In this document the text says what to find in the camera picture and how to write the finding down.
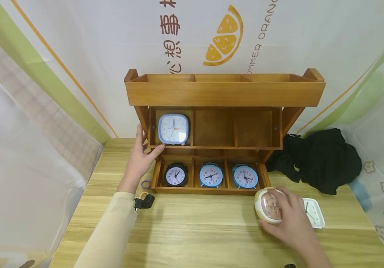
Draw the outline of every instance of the hand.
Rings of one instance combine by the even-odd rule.
[[[152,152],[146,154],[144,153],[144,150],[147,149],[147,143],[143,145],[145,139],[146,137],[143,135],[143,128],[139,124],[137,127],[135,144],[131,149],[125,174],[117,189],[118,192],[132,192],[134,194],[141,177],[147,173],[152,166],[153,161],[165,149],[165,146],[159,145],[153,149]]]
[[[305,214],[304,200],[286,187],[279,186],[277,189],[285,196],[274,189],[268,189],[268,192],[277,199],[283,220],[278,226],[259,220],[262,228],[296,250],[307,267],[332,267]]]

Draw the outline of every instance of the black object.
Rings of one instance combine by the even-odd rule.
[[[135,198],[135,211],[138,208],[140,208],[140,209],[151,208],[154,201],[155,201],[155,197],[151,194],[146,195],[144,200],[142,200],[140,198]]]
[[[180,184],[177,184],[177,185],[174,185],[174,184],[169,183],[169,182],[167,181],[167,179],[166,179],[166,175],[168,174],[168,171],[169,171],[170,169],[172,169],[172,168],[175,168],[175,167],[182,169],[183,172],[184,172],[184,180],[183,180]],[[164,174],[164,182],[165,182],[166,185],[169,186],[169,187],[184,187],[184,186],[187,184],[187,171],[188,171],[188,170],[187,170],[187,167],[184,166],[184,164],[182,164],[182,163],[173,163],[173,164],[169,165],[169,166],[166,168],[166,170],[165,170],[165,174]]]
[[[362,161],[352,145],[345,143],[339,129],[322,130],[307,138],[288,134],[283,150],[266,161],[268,172],[278,170],[294,182],[303,181],[320,192],[336,195],[336,189],[353,181]]]

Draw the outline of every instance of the orange stripe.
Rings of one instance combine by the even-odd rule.
[[[362,79],[362,77],[369,71],[369,69],[373,66],[373,64],[376,62],[377,60],[375,60],[370,66],[369,68],[359,77],[359,79],[357,79],[352,85],[350,85],[349,88],[347,88],[346,91],[344,91],[344,93],[342,93],[341,95],[339,95],[338,98],[336,98],[331,104],[328,105],[328,107],[324,108],[318,115],[316,115],[311,121],[309,121],[307,124],[305,124],[305,126],[303,126],[301,129],[298,130],[298,132],[296,132],[296,135],[299,134],[299,132],[301,132],[302,130],[304,130],[305,127],[307,127],[308,125],[310,125],[314,120],[316,120],[320,115],[322,115],[325,111],[327,111],[330,107],[332,107],[334,104],[336,104],[336,102],[338,102],[343,96],[345,96],[345,94],[348,93],[348,91],[350,91],[359,81],[360,79]]]
[[[46,42],[46,40],[43,38],[43,36],[40,34],[40,32],[37,30],[37,28],[33,25],[31,20],[26,16],[22,8],[18,5],[16,0],[11,0],[11,3],[16,7],[16,9],[19,11],[19,13],[22,15],[23,19],[28,23],[28,25],[31,27],[31,29],[34,31],[34,33],[37,35],[37,37],[40,39],[40,41],[43,43],[43,45],[47,48],[47,50],[52,54],[54,59],[59,63],[59,65],[64,69],[65,73],[68,74],[68,76],[73,80],[74,84],[80,89],[80,91],[83,93],[83,95],[88,99],[88,101],[91,103],[91,105],[95,108],[96,112],[101,116],[102,120],[109,126],[109,128],[112,130],[116,138],[118,138],[116,132],[110,125],[110,123],[105,119],[105,117],[102,115],[101,111],[96,107],[95,103],[92,101],[91,97],[86,93],[84,88],[79,84],[77,79],[73,76],[73,74],[70,72],[70,70],[67,69],[65,64],[60,60],[60,58],[57,56],[57,54],[53,51],[53,49],[50,47],[50,45]]]

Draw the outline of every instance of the finger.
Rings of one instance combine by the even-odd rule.
[[[151,158],[153,161],[156,159],[156,157],[158,157],[158,155],[160,155],[163,152],[164,149],[165,149],[165,146],[162,144],[159,144],[155,149],[153,149],[152,152],[149,153],[147,157]]]
[[[269,234],[272,234],[274,237],[277,237],[280,240],[283,240],[283,233],[282,229],[279,228],[279,226],[272,225],[271,223],[268,223],[264,220],[258,220],[260,226],[268,232]]]
[[[143,146],[143,128],[141,124],[137,126],[137,135],[135,138],[135,146]]]
[[[302,197],[299,197],[299,206],[303,211],[305,211],[305,204],[304,204],[304,200],[302,199]]]
[[[283,194],[286,195],[287,200],[289,201],[289,204],[291,207],[297,207],[299,205],[298,196],[293,194],[291,191],[289,191],[284,186],[278,186],[277,189],[283,192]]]
[[[289,201],[287,200],[287,197],[285,197],[282,193],[277,192],[274,189],[268,189],[268,192],[276,198],[276,200],[278,201],[283,211],[287,212],[291,209],[291,206],[289,204]]]

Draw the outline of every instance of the chinese characters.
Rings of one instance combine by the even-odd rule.
[[[164,8],[175,8],[177,3],[173,0],[164,0],[160,1],[159,4],[164,5]],[[179,29],[180,23],[178,23],[178,18],[174,13],[172,15],[161,15],[161,31],[163,35],[177,36]],[[172,74],[180,73],[181,64],[178,62],[178,59],[181,58],[180,41],[166,39],[163,46],[165,54],[169,58],[166,63],[169,67],[169,72]]]

